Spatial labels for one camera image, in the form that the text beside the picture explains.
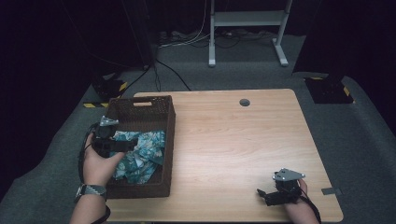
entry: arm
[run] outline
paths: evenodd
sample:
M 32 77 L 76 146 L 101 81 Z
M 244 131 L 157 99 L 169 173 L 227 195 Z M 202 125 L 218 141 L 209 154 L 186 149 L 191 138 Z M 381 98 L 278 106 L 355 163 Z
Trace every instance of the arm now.
M 119 152 L 111 158 L 102 158 L 91 147 L 92 133 L 88 139 L 83 168 L 84 184 L 105 187 L 125 153 Z M 105 198 L 92 194 L 82 195 L 73 211 L 70 223 L 93 223 L 105 213 Z
M 307 194 L 308 186 L 305 181 L 299 179 L 298 182 L 301 190 Z M 318 224 L 318 220 L 312 208 L 301 199 L 297 200 L 297 203 L 285 203 L 285 209 L 289 218 L 295 224 Z

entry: crumpled cloth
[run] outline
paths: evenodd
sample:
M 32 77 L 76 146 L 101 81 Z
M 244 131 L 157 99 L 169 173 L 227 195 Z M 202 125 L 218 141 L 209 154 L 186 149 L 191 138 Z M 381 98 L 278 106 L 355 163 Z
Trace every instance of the crumpled cloth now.
M 165 132 L 153 131 L 119 132 L 114 134 L 116 141 L 132 141 L 137 138 L 137 146 L 133 151 L 126 152 L 116 167 L 115 179 L 127 178 L 131 184 L 145 184 L 149 181 L 158 165 L 163 165 L 163 151 L 165 148 Z

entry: hand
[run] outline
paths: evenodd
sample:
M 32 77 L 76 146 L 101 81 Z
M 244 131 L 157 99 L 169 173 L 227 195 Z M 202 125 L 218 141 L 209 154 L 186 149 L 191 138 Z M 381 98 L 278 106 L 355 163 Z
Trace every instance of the hand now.
M 125 153 L 119 152 L 110 158 L 103 158 L 93 150 L 91 146 L 92 137 L 93 133 L 88 135 L 87 143 L 85 144 L 87 149 L 85 150 L 83 167 L 84 184 L 105 187 Z
M 302 179 L 299 179 L 298 182 L 300 184 L 301 190 L 303 191 L 302 196 L 305 197 L 306 195 L 304 192 L 308 194 L 308 186 Z M 285 203 L 285 209 L 289 215 L 289 218 L 295 224 L 318 223 L 312 208 L 301 199 L 298 199 L 297 203 Z

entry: watch strap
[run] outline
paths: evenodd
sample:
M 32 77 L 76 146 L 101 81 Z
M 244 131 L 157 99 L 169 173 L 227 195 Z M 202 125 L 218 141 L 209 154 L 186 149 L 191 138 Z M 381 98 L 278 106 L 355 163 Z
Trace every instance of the watch strap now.
M 82 195 L 85 194 L 95 194 L 95 195 L 99 195 L 105 198 L 105 200 L 107 199 L 107 191 L 106 188 L 103 186 L 98 186 L 98 185 L 85 185 L 85 184 L 81 184 L 78 188 L 77 194 L 76 194 L 76 199 L 75 199 L 75 203 L 78 202 L 79 198 Z

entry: wooden table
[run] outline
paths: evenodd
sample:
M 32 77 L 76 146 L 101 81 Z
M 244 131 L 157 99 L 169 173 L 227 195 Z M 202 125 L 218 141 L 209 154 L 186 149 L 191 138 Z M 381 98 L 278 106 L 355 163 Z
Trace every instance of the wooden table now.
M 274 172 L 306 175 L 308 196 L 322 221 L 341 221 L 304 115 L 291 90 L 180 91 L 171 195 L 108 200 L 111 221 L 288 221 L 283 206 L 267 206 L 256 189 L 275 192 Z M 249 106 L 240 100 L 248 99 Z

